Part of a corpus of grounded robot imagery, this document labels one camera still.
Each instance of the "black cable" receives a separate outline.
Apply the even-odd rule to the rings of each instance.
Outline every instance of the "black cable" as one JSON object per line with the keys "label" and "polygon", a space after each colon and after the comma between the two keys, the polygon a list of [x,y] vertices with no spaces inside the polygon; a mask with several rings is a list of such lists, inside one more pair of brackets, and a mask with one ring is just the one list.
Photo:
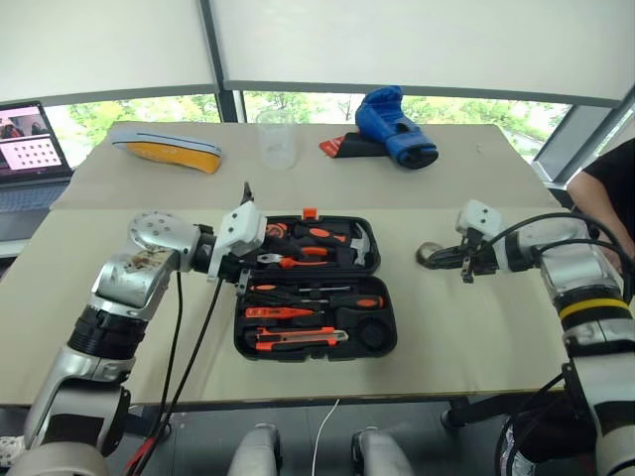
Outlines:
{"label": "black cable", "polygon": [[502,476],[501,467],[500,467],[500,456],[501,456],[501,453],[503,452],[503,441],[505,441],[505,433],[507,433],[507,430],[510,428],[510,426],[512,426],[516,422],[516,419],[518,418],[519,414],[521,414],[535,400],[537,400],[538,398],[546,394],[551,387],[557,384],[564,377],[565,377],[564,374],[561,373],[558,376],[556,376],[554,379],[550,380],[543,388],[541,388],[538,392],[536,392],[534,395],[529,397],[525,402],[523,402],[523,404],[518,408],[518,410],[513,415],[511,415],[507,419],[507,421],[505,421],[505,424],[503,424],[503,427],[500,430],[500,434],[498,435],[498,441],[496,441],[496,449],[494,450],[494,475],[495,476]]}
{"label": "black cable", "polygon": [[[205,321],[202,324],[202,328],[200,329],[200,333],[198,334],[198,339],[196,340],[194,349],[191,352],[190,360],[188,361],[188,365],[186,366],[186,369],[183,372],[183,376],[181,377],[181,381],[179,382],[177,391],[175,392],[175,395],[172,398],[172,402],[170,403],[170,406],[168,407],[168,410],[166,411],[166,415],[163,418],[163,422],[161,423],[161,426],[159,426],[158,434],[163,434],[166,426],[168,425],[168,422],[170,421],[170,417],[172,416],[172,413],[174,412],[175,407],[177,406],[177,403],[179,402],[179,397],[181,396],[181,392],[183,391],[183,388],[186,385],[186,381],[188,380],[188,377],[190,376],[191,368],[194,365],[194,361],[196,360],[196,356],[198,355],[198,350],[200,350],[200,345],[202,344],[202,340],[205,336],[205,332],[207,331],[207,327],[209,326],[209,322],[211,320],[211,314],[213,313],[214,308],[216,307],[216,302],[218,301],[218,295],[220,294],[220,287],[222,285],[222,282],[223,282],[223,279],[218,280],[218,284],[216,285],[216,289],[214,291],[214,296],[211,299],[211,303],[209,304],[209,309],[207,310],[207,315],[205,316]],[[159,439],[160,438],[154,439],[154,441],[148,448],[148,451],[146,451],[146,453],[143,455],[143,457],[139,461],[139,464],[137,465],[137,469],[134,473],[135,476],[139,476],[143,472],[144,468],[148,464],[148,461],[150,461],[150,458],[152,457],[155,450],[157,449],[157,446],[159,445]]]}
{"label": "black cable", "polygon": [[619,246],[619,242],[617,241],[617,238],[615,237],[613,232],[611,230],[609,230],[608,227],[604,223],[602,223],[601,221],[596,220],[595,218],[591,218],[590,216],[586,216],[586,215],[583,215],[581,213],[571,213],[569,211],[557,211],[557,212],[554,212],[554,213],[545,213],[543,215],[536,215],[536,216],[532,216],[531,218],[527,218],[526,220],[519,221],[515,225],[512,225],[509,228],[501,231],[499,234],[494,236],[491,240],[486,241],[485,243],[483,243],[483,246],[488,246],[488,245],[492,246],[498,240],[500,240],[502,238],[505,238],[507,235],[513,233],[514,231],[518,230],[519,228],[522,228],[523,226],[531,225],[532,223],[535,223],[537,221],[546,220],[548,218],[576,218],[578,220],[584,221],[586,224],[590,223],[592,225],[595,225],[601,231],[603,231],[604,234],[608,237],[608,239],[611,241],[612,244],[614,244],[615,246]]}
{"label": "black cable", "polygon": [[527,424],[527,426],[523,428],[523,432],[520,434],[520,436],[518,436],[518,439],[514,441],[514,444],[512,445],[509,451],[507,464],[505,465],[506,476],[514,476],[514,472],[513,472],[514,459],[516,458],[516,453],[518,452],[518,448],[520,448],[523,445],[523,443],[525,442],[529,434],[534,430],[536,426],[538,426],[538,424],[542,421],[542,419],[551,410],[553,410],[556,407],[556,405],[559,405],[564,399],[565,399],[564,396],[560,396],[557,399],[553,400],[550,404],[548,404],[543,409],[541,409],[540,412],[536,416],[534,416],[534,418]]}
{"label": "black cable", "polygon": [[575,245],[575,244],[585,244],[585,245],[595,245],[601,246],[603,248],[607,248],[619,256],[620,262],[622,263],[622,277],[624,278],[624,290],[622,291],[622,298],[625,302],[630,302],[633,298],[632,296],[632,286],[631,280],[633,278],[633,272],[635,271],[635,261],[633,261],[622,249],[621,246],[614,246],[610,243],[606,243],[604,241],[593,240],[589,238],[571,238],[569,240],[555,241],[554,243],[550,243],[549,245],[541,246],[538,248],[538,253],[543,254],[552,248],[556,248],[558,246],[565,245]]}
{"label": "black cable", "polygon": [[177,342],[179,341],[179,332],[181,331],[181,321],[183,320],[183,285],[181,283],[181,272],[177,272],[177,295],[179,296],[179,310],[177,311],[177,325],[175,326],[175,333],[172,337],[172,348],[170,349],[170,359],[168,360],[168,370],[166,371],[166,380],[163,384],[163,394],[161,395],[161,403],[159,404],[159,412],[155,419],[155,424],[152,425],[152,430],[148,434],[148,437],[159,437],[157,430],[161,424],[161,416],[166,409],[166,402],[168,401],[168,391],[170,390],[170,380],[172,379],[172,368],[175,364],[175,355],[177,354]]}

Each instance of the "tool case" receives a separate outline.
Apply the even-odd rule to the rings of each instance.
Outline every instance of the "tool case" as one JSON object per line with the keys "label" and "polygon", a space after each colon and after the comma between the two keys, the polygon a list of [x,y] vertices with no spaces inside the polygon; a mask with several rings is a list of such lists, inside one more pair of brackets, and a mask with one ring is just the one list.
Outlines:
{"label": "tool case", "polygon": [[[293,362],[380,357],[395,347],[388,289],[372,276],[380,256],[368,221],[318,217],[306,209],[303,216],[269,216],[267,235],[302,251],[285,258],[260,255],[246,282],[239,284],[234,317],[238,352],[249,359]],[[281,259],[291,262],[276,261]]]}

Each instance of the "white cable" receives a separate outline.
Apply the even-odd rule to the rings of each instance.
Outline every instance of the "white cable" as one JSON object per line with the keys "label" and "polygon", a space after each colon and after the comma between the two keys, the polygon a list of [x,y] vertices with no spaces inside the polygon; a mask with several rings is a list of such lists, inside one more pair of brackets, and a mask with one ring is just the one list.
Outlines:
{"label": "white cable", "polygon": [[339,399],[335,401],[335,405],[333,405],[333,408],[330,409],[330,412],[328,412],[328,415],[322,420],[321,425],[319,426],[319,430],[317,431],[316,447],[314,448],[314,464],[312,467],[313,469],[311,470],[311,476],[316,476],[316,460],[318,459],[318,444],[319,444],[319,436],[321,435],[321,429],[324,428],[324,424],[328,421],[330,416],[333,415],[333,412],[335,411],[338,405],[339,405]]}

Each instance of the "person's arm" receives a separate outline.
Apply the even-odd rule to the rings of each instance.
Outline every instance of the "person's arm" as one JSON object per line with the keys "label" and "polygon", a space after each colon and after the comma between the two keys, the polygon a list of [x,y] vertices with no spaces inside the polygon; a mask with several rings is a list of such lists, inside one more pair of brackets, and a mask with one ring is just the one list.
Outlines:
{"label": "person's arm", "polygon": [[[569,183],[567,191],[580,210],[604,223],[615,234],[626,254],[635,257],[635,243],[628,234],[626,226],[615,213],[606,188],[601,181],[586,172],[580,172]],[[612,256],[609,256],[609,259],[613,265],[619,263],[619,260],[615,263]]]}

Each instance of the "black shirt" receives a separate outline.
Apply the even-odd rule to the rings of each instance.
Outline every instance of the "black shirt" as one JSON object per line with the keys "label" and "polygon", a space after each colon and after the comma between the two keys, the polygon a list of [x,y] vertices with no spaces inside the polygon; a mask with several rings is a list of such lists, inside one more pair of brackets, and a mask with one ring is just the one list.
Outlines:
{"label": "black shirt", "polygon": [[615,213],[635,240],[635,139],[607,152],[584,171],[603,183]]}

